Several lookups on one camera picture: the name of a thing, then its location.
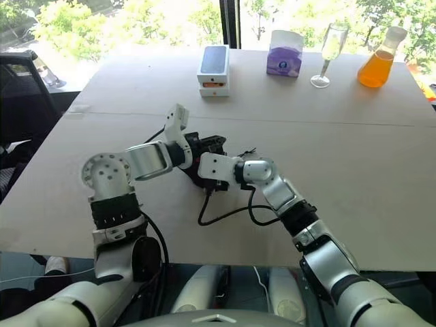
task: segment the champagne flute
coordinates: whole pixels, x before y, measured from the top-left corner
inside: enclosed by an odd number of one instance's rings
[[[324,36],[322,44],[322,57],[324,65],[320,75],[315,75],[311,78],[311,84],[314,87],[322,89],[330,85],[330,80],[325,76],[328,64],[336,59],[342,51],[342,48],[347,39],[349,25],[346,23],[330,23],[327,32]]]

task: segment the floor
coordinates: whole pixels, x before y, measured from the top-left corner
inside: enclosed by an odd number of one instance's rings
[[[19,279],[7,283],[2,281],[15,279],[23,276],[41,276],[44,269],[27,254],[3,252],[0,256],[0,290],[12,287],[33,288],[32,279]],[[71,270],[73,273],[88,270],[93,267],[92,260],[71,259]],[[187,280],[194,274],[199,266],[194,265],[173,265],[169,274],[168,293],[164,302],[163,312],[170,311],[179,292]],[[308,326],[325,327],[322,322],[322,313],[319,310],[316,297],[312,294],[307,282],[298,273],[300,291],[306,302],[308,316]],[[268,269],[259,268],[261,280],[268,285]],[[431,294],[416,279],[413,273],[399,272],[366,272],[366,276],[386,285],[389,290],[405,305],[411,307],[417,314],[426,321],[434,323],[431,305]],[[93,271],[72,277],[74,281],[93,280]],[[402,286],[402,282],[407,281],[407,286]],[[231,269],[231,284],[228,292],[227,308],[248,309],[267,312],[264,290],[259,286],[257,277],[252,267],[238,266]],[[328,327],[340,327],[332,307],[322,303],[322,311],[326,317]],[[138,320],[140,306],[133,306],[121,321],[121,325]]]

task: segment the white table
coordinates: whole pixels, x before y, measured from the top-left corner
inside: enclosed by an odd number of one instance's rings
[[[0,206],[0,249],[91,258],[94,228],[82,164],[146,140],[175,102],[189,131],[225,136],[237,155],[272,157],[364,269],[436,270],[436,113],[402,63],[373,90],[356,81],[365,58],[342,54],[327,89],[309,84],[322,58],[305,53],[297,79],[267,76],[266,52],[231,50],[231,96],[203,99],[200,53],[113,58],[53,129]],[[135,184],[143,209],[166,237],[172,262],[297,266],[300,254],[279,223],[241,213],[196,223],[204,194],[181,171]],[[204,219],[245,206],[248,193],[215,194]],[[263,202],[258,194],[256,203]],[[258,211],[259,219],[272,218]]]

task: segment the tissue box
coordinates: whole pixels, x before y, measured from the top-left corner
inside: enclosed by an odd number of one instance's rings
[[[303,36],[289,31],[272,31],[266,73],[298,77],[301,67]]]

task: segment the white box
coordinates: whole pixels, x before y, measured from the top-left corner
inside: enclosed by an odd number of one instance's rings
[[[197,71],[198,82],[228,83],[229,46],[207,46]]]
[[[199,85],[202,97],[228,97],[230,95],[230,79],[223,87],[203,87]]]

